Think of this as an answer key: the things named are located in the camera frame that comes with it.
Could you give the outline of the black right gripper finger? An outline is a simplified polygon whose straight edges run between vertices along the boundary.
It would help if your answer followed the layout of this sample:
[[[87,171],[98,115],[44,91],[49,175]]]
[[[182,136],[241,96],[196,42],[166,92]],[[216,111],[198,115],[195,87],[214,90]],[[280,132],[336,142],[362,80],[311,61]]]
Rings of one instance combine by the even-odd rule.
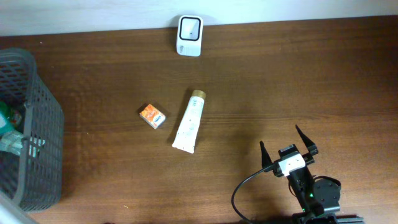
[[[262,168],[268,168],[273,166],[273,162],[269,156],[269,153],[267,152],[265,145],[263,141],[259,142],[260,148],[261,148],[261,163],[262,163]]]
[[[308,138],[297,125],[295,125],[295,128],[296,128],[299,136],[301,137],[305,147],[307,148],[308,152],[312,156],[318,154],[318,148],[317,148],[316,144],[310,138]]]

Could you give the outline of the white cream tube gold cap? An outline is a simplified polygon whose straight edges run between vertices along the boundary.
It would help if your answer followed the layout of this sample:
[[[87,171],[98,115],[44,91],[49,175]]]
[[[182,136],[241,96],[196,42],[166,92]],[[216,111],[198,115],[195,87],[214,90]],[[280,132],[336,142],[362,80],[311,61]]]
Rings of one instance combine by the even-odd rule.
[[[189,152],[190,154],[194,153],[201,115],[205,105],[205,98],[206,93],[204,91],[193,91],[178,127],[172,147]]]

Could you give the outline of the small orange box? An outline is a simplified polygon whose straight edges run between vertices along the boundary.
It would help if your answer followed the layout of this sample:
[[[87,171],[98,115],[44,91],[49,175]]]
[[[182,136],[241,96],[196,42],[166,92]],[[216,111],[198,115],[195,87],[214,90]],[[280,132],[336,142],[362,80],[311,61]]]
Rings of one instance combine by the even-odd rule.
[[[166,120],[166,116],[151,104],[148,104],[139,113],[139,116],[154,129],[157,129]]]

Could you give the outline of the green capped bottle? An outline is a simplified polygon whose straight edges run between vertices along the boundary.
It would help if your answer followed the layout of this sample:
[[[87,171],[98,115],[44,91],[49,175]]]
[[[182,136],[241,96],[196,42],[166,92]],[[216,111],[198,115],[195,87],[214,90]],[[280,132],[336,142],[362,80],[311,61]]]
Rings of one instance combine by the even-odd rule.
[[[21,121],[21,113],[1,101],[1,135],[16,129]]]

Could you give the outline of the mint green tissue pack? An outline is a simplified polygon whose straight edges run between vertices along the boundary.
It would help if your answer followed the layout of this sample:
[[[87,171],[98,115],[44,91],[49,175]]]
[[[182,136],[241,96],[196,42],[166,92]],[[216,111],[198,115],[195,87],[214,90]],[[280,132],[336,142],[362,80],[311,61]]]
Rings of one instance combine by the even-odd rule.
[[[1,137],[1,151],[20,156],[24,135],[16,130],[9,131]]]

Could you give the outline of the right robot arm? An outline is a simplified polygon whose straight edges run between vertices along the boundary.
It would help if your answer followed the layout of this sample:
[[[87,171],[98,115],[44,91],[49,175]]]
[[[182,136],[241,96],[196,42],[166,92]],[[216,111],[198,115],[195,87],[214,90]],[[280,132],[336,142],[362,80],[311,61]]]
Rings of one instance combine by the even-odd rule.
[[[316,144],[298,126],[295,127],[308,152],[299,153],[291,144],[278,151],[280,158],[271,161],[263,142],[260,142],[262,168],[276,177],[286,177],[289,189],[298,200],[302,212],[292,215],[292,223],[336,223],[340,211],[341,182],[331,177],[311,174],[308,166],[318,154]]]

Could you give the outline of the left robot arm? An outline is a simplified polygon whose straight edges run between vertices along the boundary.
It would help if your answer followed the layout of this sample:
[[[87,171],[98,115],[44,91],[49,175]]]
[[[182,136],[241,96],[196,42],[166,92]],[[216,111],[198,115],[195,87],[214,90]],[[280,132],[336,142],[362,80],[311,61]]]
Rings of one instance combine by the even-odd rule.
[[[38,224],[1,192],[1,224]]]

